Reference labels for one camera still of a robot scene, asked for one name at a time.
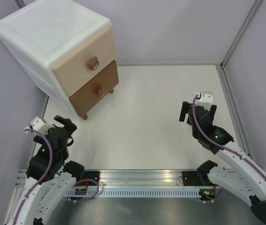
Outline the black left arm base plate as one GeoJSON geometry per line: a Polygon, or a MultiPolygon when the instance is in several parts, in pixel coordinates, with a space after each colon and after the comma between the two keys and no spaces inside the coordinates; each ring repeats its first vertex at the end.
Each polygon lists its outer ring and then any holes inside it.
{"type": "Polygon", "coordinates": [[[81,180],[84,180],[75,186],[96,186],[94,182],[100,181],[100,171],[85,171],[81,180]]]}

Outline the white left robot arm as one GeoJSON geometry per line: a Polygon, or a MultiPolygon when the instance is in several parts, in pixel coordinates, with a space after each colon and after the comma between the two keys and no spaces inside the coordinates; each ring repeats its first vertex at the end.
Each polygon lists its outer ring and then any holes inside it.
{"type": "Polygon", "coordinates": [[[59,115],[54,120],[61,126],[35,117],[24,130],[35,135],[33,141],[40,147],[29,161],[24,188],[8,222],[10,225],[46,224],[68,189],[84,183],[84,166],[75,161],[66,161],[77,126],[59,115]]]}

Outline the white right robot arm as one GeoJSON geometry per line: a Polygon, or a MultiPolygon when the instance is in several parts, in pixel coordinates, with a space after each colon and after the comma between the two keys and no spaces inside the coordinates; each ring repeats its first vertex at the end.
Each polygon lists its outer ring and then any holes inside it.
{"type": "Polygon", "coordinates": [[[266,225],[266,172],[261,169],[223,128],[213,125],[217,109],[183,102],[180,122],[187,122],[192,136],[211,153],[225,161],[235,172],[230,174],[217,163],[208,160],[197,168],[197,180],[202,185],[221,186],[243,200],[254,216],[266,225]]]}

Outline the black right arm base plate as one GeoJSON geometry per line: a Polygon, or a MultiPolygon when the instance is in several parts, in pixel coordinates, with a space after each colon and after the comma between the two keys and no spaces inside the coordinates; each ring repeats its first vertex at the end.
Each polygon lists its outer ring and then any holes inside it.
{"type": "Polygon", "coordinates": [[[182,172],[182,181],[184,186],[209,186],[208,181],[202,180],[197,171],[183,171],[182,172]]]}

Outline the beige drawer front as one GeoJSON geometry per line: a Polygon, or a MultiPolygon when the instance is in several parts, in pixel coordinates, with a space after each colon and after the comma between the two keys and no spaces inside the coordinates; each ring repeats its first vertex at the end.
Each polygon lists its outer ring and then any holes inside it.
{"type": "Polygon", "coordinates": [[[72,96],[116,59],[113,30],[107,25],[52,66],[66,96],[72,96]]]}

